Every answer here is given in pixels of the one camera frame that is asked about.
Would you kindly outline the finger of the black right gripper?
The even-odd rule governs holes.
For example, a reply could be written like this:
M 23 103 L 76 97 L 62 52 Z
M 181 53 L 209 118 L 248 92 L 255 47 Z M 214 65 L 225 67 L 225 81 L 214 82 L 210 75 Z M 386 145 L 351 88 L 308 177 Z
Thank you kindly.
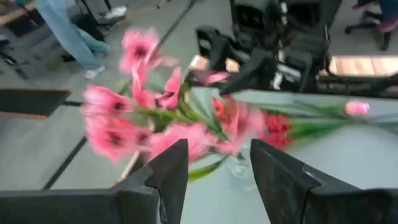
M 238 43 L 212 26 L 198 26 L 195 29 L 199 53 L 209 60 L 209 70 L 226 71 L 226 59 L 236 58 L 233 50 L 239 50 Z
M 277 71 L 274 54 L 262 49 L 253 49 L 250 59 L 231 75 L 219 90 L 220 95 L 230 95 L 250 88 L 268 88 Z

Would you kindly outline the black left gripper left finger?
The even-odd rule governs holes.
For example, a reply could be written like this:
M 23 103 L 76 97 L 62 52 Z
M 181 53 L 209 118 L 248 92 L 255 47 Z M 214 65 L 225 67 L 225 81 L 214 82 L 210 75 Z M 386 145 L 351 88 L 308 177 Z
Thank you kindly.
M 0 224 L 180 224 L 188 142 L 108 189 L 0 191 Z

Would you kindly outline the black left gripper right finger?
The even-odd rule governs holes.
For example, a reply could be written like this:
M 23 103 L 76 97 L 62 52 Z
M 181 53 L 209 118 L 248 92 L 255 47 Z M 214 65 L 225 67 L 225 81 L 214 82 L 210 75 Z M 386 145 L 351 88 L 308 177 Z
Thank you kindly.
M 250 158 L 271 224 L 398 224 L 398 189 L 359 189 L 260 139 Z

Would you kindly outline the red artificial flower bunch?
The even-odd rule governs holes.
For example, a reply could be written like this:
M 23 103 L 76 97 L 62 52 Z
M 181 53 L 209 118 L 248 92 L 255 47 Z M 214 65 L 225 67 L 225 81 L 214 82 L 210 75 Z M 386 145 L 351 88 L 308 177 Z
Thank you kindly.
M 220 150 L 235 154 L 238 144 L 254 137 L 285 151 L 294 142 L 312 141 L 354 125 L 374 126 L 398 136 L 398 121 L 381 121 L 380 117 L 369 117 L 368 114 L 348 115 L 345 113 L 347 102 L 314 105 L 296 101 L 256 105 L 236 101 L 230 96 L 213 98 L 216 120 L 228 136 Z

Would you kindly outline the pink artificial flower bunch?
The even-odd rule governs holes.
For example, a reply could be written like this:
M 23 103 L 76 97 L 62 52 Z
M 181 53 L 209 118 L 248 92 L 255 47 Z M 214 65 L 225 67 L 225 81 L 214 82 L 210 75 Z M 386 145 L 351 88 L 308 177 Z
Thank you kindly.
M 178 62 L 157 50 L 153 29 L 129 29 L 121 42 L 121 70 L 130 74 L 131 95 L 100 85 L 89 86 L 82 107 L 86 136 L 93 149 L 117 162 L 135 153 L 153 159 L 180 139 L 188 142 L 188 159 L 211 154 L 219 160 L 191 170 L 189 181 L 217 170 L 227 158 L 242 158 L 250 137 L 267 135 L 266 115 L 231 96 L 202 105 Z

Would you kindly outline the short diamond-cut glass vase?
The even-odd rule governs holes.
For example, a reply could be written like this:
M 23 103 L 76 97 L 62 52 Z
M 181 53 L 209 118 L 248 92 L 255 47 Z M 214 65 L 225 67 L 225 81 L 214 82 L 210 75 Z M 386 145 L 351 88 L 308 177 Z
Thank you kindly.
M 226 168 L 231 176 L 230 179 L 234 188 L 243 192 L 250 192 L 256 189 L 252 165 L 246 148 L 237 155 L 229 156 Z

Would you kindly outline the pink tulip green stem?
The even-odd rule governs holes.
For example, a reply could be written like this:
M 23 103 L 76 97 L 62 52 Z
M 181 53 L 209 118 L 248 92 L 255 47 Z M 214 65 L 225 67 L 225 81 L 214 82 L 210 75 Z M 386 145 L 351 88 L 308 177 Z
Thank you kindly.
M 366 115 L 369 113 L 369 103 L 362 101 L 349 101 L 345 105 L 345 113 L 351 116 Z

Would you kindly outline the black office chair base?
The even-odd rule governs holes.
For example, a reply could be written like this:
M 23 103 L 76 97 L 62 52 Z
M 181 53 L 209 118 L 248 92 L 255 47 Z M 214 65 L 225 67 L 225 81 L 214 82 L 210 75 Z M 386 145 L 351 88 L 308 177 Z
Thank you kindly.
M 385 19 L 382 14 L 364 11 L 362 21 L 359 24 L 345 27 L 345 34 L 350 34 L 354 30 L 375 29 L 378 28 L 382 34 L 382 44 L 380 49 L 386 51 L 389 49 L 392 33 L 398 29 L 398 15 L 392 19 Z

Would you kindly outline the person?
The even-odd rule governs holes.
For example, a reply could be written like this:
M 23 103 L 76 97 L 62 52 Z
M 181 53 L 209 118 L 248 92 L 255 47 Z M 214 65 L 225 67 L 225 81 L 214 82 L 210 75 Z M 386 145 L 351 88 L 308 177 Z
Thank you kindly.
M 87 70 L 87 79 L 105 70 L 95 54 L 106 55 L 110 46 L 71 21 L 68 10 L 75 5 L 75 0 L 34 0 L 34 4 L 60 45 Z
M 396 29 L 398 27 L 398 0 L 357 0 L 351 8 L 359 9 L 373 4 L 380 7 L 381 13 L 365 10 L 363 17 L 379 21 L 378 28 L 382 33 Z

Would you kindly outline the black floor mat striped edge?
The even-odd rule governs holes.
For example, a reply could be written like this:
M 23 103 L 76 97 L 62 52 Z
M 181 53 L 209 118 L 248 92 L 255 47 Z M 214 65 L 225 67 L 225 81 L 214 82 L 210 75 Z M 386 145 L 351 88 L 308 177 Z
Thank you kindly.
M 44 120 L 62 106 L 70 90 L 40 88 L 0 89 L 0 115 Z

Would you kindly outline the black table frame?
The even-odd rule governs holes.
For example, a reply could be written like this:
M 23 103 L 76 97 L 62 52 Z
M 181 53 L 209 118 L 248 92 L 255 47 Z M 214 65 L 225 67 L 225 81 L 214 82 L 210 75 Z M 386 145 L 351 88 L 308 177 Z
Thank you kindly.
M 220 90 L 247 61 L 240 57 L 227 58 L 226 71 L 217 72 L 208 69 L 207 58 L 197 55 L 186 79 L 190 86 L 210 86 Z M 283 62 L 277 59 L 276 62 L 274 78 L 269 87 L 261 91 L 398 99 L 398 57 L 322 56 L 315 59 L 306 52 L 293 51 Z

